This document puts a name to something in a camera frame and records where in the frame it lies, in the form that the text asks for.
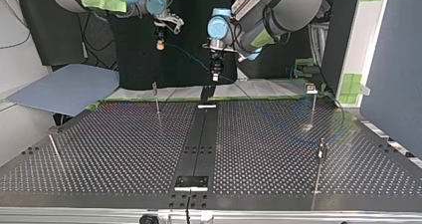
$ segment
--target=metal bracket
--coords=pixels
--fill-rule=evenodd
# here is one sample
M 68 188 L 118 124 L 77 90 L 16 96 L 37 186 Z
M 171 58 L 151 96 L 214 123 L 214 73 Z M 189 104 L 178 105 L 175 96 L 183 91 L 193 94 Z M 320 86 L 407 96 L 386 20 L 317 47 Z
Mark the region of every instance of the metal bracket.
M 360 87 L 360 93 L 363 94 L 364 96 L 370 96 L 370 88 L 362 85 Z
M 208 191 L 207 176 L 179 176 L 174 187 L 175 191 L 192 191 L 206 192 Z
M 160 23 L 155 22 L 156 23 L 155 25 L 165 26 L 168 28 L 168 30 L 170 30 L 175 35 L 178 35 L 180 33 L 180 30 L 182 26 L 184 25 L 183 19 L 173 13 L 167 13 L 167 16 L 165 17 L 156 16 L 155 19 L 160 21 Z M 172 23 L 176 25 L 176 27 L 173 29 L 172 27 L 168 26 L 166 22 Z

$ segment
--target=white panel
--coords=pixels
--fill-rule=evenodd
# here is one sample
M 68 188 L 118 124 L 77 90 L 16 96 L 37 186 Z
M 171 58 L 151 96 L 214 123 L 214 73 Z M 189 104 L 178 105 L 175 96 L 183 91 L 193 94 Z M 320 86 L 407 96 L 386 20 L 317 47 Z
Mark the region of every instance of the white panel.
M 7 2 L 22 17 L 19 4 L 15 0 Z M 24 41 L 28 32 L 0 0 L 0 47 Z M 47 75 L 32 39 L 19 47 L 0 49 L 0 71 L 0 100 Z M 41 140 L 52 125 L 49 112 L 1 103 L 0 166 Z
M 0 112 L 0 166 L 47 135 L 52 113 L 21 106 Z
M 22 17 L 19 5 L 14 0 L 7 1 Z M 0 47 L 24 41 L 28 32 L 5 4 L 0 2 Z M 0 93 L 32 83 L 47 75 L 47 69 L 42 66 L 32 39 L 16 48 L 0 49 L 0 69 Z

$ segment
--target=black cable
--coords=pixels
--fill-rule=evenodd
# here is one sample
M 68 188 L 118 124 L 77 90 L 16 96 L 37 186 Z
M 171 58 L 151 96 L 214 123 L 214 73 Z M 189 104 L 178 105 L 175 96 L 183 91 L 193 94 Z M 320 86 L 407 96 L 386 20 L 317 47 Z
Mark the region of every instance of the black cable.
M 178 46 L 176 46 L 176 45 L 173 45 L 173 44 L 166 44 L 167 46 L 170 46 L 170 47 L 173 47 L 173 48 L 176 48 L 177 50 L 179 50 L 179 51 L 181 51 L 181 52 L 183 52 L 186 56 L 188 56 L 190 59 L 192 59 L 192 60 L 194 60 L 194 61 L 196 61 L 199 65 L 201 65 L 201 67 L 202 68 L 204 68 L 205 70 L 207 70 L 207 71 L 209 71 L 209 69 L 205 66 L 205 64 L 203 63 L 203 62 L 201 62 L 200 60 L 198 60 L 198 59 L 196 59 L 195 57 L 193 57 L 192 55 L 190 55 L 188 52 L 186 52 L 185 50 L 183 50 L 182 48 L 180 48 L 180 47 L 178 47 Z M 242 93 L 243 94 L 245 94 L 245 96 L 251 101 L 252 100 L 252 98 L 248 95 L 248 93 L 246 93 L 245 92 L 245 90 L 243 90 L 239 85 L 237 85 L 236 84 L 236 82 L 235 81 L 233 81 L 233 80 L 231 80 L 231 79 L 229 79 L 229 78 L 226 78 L 226 77 L 224 77 L 224 76 L 221 76 L 221 78 L 222 79 L 224 79 L 224 80 L 226 80 L 226 81 L 228 81 L 228 82 L 231 82 L 231 83 L 233 83 L 240 91 L 242 91 Z M 344 109 L 343 109 L 343 107 L 342 107 L 342 105 L 341 105 L 341 103 L 334 97 L 334 95 L 332 95 L 332 96 L 328 96 L 331 100 L 333 100 L 334 102 L 335 102 L 335 104 L 340 108 L 340 110 L 341 110 L 341 115 L 342 115 L 342 118 L 341 118 L 341 127 L 343 127 L 344 126 L 344 122 L 345 122 L 345 111 L 344 111 Z
M 190 224 L 190 215 L 189 215 L 189 202 L 190 202 L 190 194 L 189 198 L 187 199 L 187 205 L 186 205 L 186 223 Z
M 8 7 L 8 9 L 10 10 L 10 12 L 15 16 L 15 18 L 19 21 L 19 23 L 21 23 L 26 29 L 28 29 L 27 25 L 25 24 L 25 22 L 16 14 L 16 12 L 12 9 L 12 7 L 9 5 L 9 3 L 6 0 L 2 0 L 5 5 Z M 4 47 L 0 47 L 0 50 L 3 49 L 10 49 L 10 48 L 15 48 L 15 47 L 19 47 L 23 44 L 25 44 L 26 42 L 28 42 L 28 40 L 31 38 L 31 31 L 29 31 L 28 29 L 28 35 L 25 38 L 25 40 L 23 40 L 22 42 L 13 44 L 13 45 L 9 45 L 9 46 L 4 46 Z
M 3 50 L 3 49 L 9 49 L 9 48 L 14 48 L 14 47 L 19 47 L 19 46 L 21 46 L 21 45 L 25 44 L 26 42 L 28 42 L 28 40 L 30 39 L 30 37 L 31 37 L 31 32 L 28 32 L 28 36 L 25 38 L 25 40 L 24 40 L 24 41 L 22 41 L 22 42 L 20 42 L 20 43 L 17 43 L 17 44 L 14 44 L 14 45 L 5 46 L 5 47 L 0 47 L 0 50 Z
M 95 47 L 93 47 L 91 44 L 90 44 L 90 42 L 88 41 L 88 39 L 87 39 L 87 37 L 86 37 L 86 33 L 87 33 L 87 29 L 88 29 L 88 25 L 89 25 L 89 23 L 90 23 L 90 20 L 91 20 L 91 13 L 89 13 L 88 14 L 88 17 L 87 17 L 87 21 L 85 22 L 85 25 L 84 25 L 84 27 L 82 26 L 82 19 L 81 19 L 81 17 L 78 15 L 78 19 L 79 19 L 79 24 L 80 24 L 80 29 L 81 29 L 81 33 L 82 33 L 82 40 L 83 40 L 83 42 L 87 45 L 86 46 L 86 50 L 87 50 L 87 53 L 89 53 L 89 54 L 91 54 L 95 59 L 96 59 L 96 63 L 94 64 L 94 66 L 96 66 L 96 67 L 98 67 L 99 66 L 99 64 L 102 64 L 105 68 L 107 68 L 107 69 L 111 69 L 113 66 L 114 66 L 114 64 L 116 64 L 116 62 L 117 61 L 115 61 L 112 65 L 111 65 L 111 67 L 109 67 L 108 65 L 106 65 L 106 63 L 105 62 L 103 62 L 100 58 L 99 58 L 99 56 L 96 54 L 96 52 L 101 52 L 101 51 L 103 51 L 103 50 L 105 50 L 107 47 L 109 47 L 113 42 L 114 42 L 114 40 L 111 40 L 110 42 L 108 42 L 105 46 L 103 46 L 102 48 L 100 48 L 100 49 L 96 49 Z M 89 60 L 90 58 L 89 57 L 87 57 L 85 60 L 84 60 L 84 63 L 86 63 L 88 60 Z
M 83 38 L 84 38 L 84 41 L 85 41 L 85 43 L 88 45 L 88 46 L 90 46 L 90 48 L 92 49 L 92 50 L 94 50 L 94 51 L 96 51 L 96 52 L 101 52 L 101 51 L 103 51 L 103 50 L 105 50 L 106 48 L 108 48 L 113 42 L 114 42 L 114 39 L 111 39 L 107 44 L 105 44 L 104 46 L 102 46 L 101 48 L 96 48 L 96 47 L 94 47 L 91 43 L 90 43 L 90 41 L 88 41 L 88 38 L 87 38 L 87 30 L 88 30 L 88 26 L 90 25 L 90 21 L 91 21 L 91 18 L 92 18 L 92 14 L 91 13 L 89 13 L 88 14 L 88 17 L 87 17 L 87 21 L 85 22 L 85 26 L 84 26 L 84 29 L 83 29 Z

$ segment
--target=metal rod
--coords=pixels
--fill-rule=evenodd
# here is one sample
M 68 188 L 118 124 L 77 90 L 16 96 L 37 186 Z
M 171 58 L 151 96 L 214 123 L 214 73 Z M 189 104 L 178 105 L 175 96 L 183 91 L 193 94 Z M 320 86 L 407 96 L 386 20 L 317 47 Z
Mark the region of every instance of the metal rod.
M 313 114 L 316 111 L 316 105 L 317 105 L 317 95 L 314 95 Z
M 157 82 L 152 83 L 152 93 L 155 95 L 155 104 L 157 105 L 157 113 L 159 113 Z
M 51 144 L 52 144 L 52 146 L 53 146 L 54 152 L 56 152 L 56 154 L 57 154 L 58 156 L 60 156 L 59 150 L 58 150 L 58 149 L 57 149 L 57 147 L 56 147 L 56 143 L 55 143 L 55 141 L 54 141 L 54 138 L 53 138 L 53 135 L 52 135 L 52 134 L 49 134 L 49 139 L 50 139 L 50 142 L 51 142 Z

